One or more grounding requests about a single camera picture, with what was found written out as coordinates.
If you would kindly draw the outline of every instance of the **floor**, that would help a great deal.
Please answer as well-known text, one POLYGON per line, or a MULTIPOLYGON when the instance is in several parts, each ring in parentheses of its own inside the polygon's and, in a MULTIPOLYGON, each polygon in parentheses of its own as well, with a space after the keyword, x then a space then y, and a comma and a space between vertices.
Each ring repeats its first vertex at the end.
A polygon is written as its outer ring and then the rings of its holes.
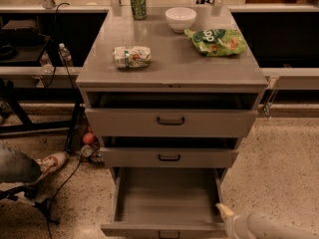
MULTIPOLYGON (((25 109, 33 121, 67 119, 71 114, 68 107, 50 105, 25 109)), ((275 106, 271 119, 260 113, 221 186, 225 204, 236 214, 261 211, 285 225, 319 233, 318 112, 316 106, 275 106)), ((14 116, 2 119, 3 125, 16 122, 14 116)), ((60 129, 1 135, 0 143, 42 158, 64 149, 66 133, 60 129)), ((39 184, 38 198, 53 196, 78 164, 71 155, 61 170, 39 184)), ((0 190, 15 185, 0 184, 0 190)), ((60 225, 49 225, 51 237, 37 209, 5 199, 0 202, 0 239, 106 238, 100 226, 110 221, 114 189, 106 167, 81 162, 52 204, 51 216, 60 225)))

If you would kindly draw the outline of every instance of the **sneaker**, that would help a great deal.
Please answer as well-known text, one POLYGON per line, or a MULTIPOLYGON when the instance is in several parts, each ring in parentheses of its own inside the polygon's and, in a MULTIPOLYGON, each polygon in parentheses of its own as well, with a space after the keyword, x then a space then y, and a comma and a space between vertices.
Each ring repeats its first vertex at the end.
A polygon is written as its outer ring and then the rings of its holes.
POLYGON ((40 180, 42 180, 50 173, 53 173, 59 168, 61 168, 61 166, 66 162, 67 158, 68 155, 66 152, 57 152, 43 159, 36 159, 37 163, 40 165, 42 173, 40 177, 32 184, 38 183, 40 180))

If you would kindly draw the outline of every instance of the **plastic bottle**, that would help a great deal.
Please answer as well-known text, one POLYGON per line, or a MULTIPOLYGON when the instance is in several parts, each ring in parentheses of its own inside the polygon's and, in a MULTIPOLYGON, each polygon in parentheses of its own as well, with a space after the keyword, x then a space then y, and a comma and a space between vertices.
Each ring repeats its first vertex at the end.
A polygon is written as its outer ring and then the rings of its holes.
POLYGON ((52 74, 53 73, 53 65, 52 62, 50 60, 49 54, 47 53, 47 51, 44 51, 44 53, 42 54, 42 57, 40 59, 40 64, 42 66, 42 68, 44 69, 44 73, 46 74, 52 74))
POLYGON ((75 72, 70 51, 63 43, 59 44, 59 56, 62 65, 65 66, 69 70, 69 72, 75 72))

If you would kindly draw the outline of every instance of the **green chip bag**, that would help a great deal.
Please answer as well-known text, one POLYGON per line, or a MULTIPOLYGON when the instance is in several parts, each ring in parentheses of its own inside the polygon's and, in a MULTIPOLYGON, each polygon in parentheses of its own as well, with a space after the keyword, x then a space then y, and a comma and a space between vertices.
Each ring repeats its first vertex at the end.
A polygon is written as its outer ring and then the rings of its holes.
POLYGON ((185 29, 184 33, 192 40, 198 51, 206 56, 228 56, 241 54, 246 50, 246 42, 237 30, 209 29, 193 32, 185 29))

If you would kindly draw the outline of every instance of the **white bowl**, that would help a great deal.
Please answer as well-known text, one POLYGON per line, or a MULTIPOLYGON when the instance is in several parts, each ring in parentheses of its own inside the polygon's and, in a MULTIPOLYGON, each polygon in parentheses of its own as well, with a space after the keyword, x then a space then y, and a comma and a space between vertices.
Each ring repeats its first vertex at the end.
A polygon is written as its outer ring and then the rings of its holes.
POLYGON ((190 28, 196 19, 196 12, 185 7, 170 8, 165 15, 169 26, 177 33, 190 28))

